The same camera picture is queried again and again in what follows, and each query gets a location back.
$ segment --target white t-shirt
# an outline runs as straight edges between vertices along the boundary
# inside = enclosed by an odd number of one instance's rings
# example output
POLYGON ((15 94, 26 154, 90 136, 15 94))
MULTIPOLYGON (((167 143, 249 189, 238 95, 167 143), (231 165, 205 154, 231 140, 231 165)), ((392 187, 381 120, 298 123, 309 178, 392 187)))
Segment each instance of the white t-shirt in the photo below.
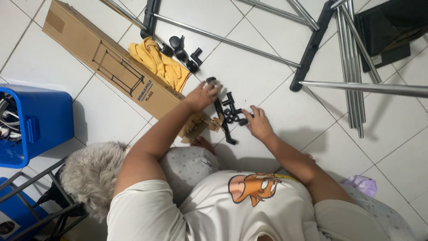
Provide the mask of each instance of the white t-shirt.
POLYGON ((314 207, 294 178, 254 172, 212 174, 180 209, 167 182, 137 183, 113 199, 107 224, 107 241, 389 240, 359 206, 325 200, 314 207))

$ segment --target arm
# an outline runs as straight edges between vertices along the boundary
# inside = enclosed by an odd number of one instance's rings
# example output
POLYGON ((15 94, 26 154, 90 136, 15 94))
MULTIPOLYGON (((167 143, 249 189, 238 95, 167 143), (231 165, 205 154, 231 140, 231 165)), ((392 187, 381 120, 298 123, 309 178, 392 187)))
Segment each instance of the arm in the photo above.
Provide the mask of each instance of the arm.
POLYGON ((159 160, 169 149, 186 121, 194 113, 200 112, 217 99, 217 93, 223 87, 210 83, 204 87, 201 83, 177 107, 160 119, 131 148, 117 176, 113 197, 126 188, 146 180, 164 180, 165 173, 159 160))
POLYGON ((309 191, 314 205, 328 199, 336 199, 354 203, 352 198, 340 185, 324 172, 317 164, 294 147, 281 140, 272 130, 265 112, 251 106, 254 118, 243 110, 248 119, 251 134, 259 139, 275 156, 282 167, 300 181, 309 191))

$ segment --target yellow towel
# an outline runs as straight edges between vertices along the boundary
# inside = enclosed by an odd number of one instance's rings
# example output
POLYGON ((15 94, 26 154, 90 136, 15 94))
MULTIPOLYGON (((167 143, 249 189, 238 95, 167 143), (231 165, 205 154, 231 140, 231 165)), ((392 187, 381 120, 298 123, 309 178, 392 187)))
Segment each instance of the yellow towel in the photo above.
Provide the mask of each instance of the yellow towel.
POLYGON ((190 72, 179 62, 162 54, 151 36, 145 38, 140 44, 131 43, 128 50, 138 62, 181 93, 190 72))

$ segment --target cardboard box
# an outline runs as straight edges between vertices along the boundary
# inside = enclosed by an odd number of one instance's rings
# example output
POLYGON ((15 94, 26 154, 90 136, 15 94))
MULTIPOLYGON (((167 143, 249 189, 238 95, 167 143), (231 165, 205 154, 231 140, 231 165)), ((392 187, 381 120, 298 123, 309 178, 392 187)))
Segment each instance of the cardboard box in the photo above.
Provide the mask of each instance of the cardboard box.
MULTIPOLYGON (((52 1, 43 32, 156 119, 161 119, 184 99, 66 3, 52 1)), ((201 117, 207 120, 202 113, 194 115, 180 131, 183 143, 191 143, 207 127, 201 117)))

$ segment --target cartoon mouse print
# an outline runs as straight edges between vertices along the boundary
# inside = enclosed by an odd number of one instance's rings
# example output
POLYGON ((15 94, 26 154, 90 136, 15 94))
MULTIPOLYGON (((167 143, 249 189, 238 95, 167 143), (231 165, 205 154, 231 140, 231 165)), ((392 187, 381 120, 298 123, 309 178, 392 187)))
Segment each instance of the cartoon mouse print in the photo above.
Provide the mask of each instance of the cartoon mouse print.
POLYGON ((237 175, 229 180, 229 193, 236 204, 241 203, 246 197, 250 196, 251 203, 255 207, 260 201, 264 202, 264 199, 275 195, 276 186, 282 183, 280 179, 290 179, 298 182, 290 176, 281 174, 257 172, 248 176, 237 175))

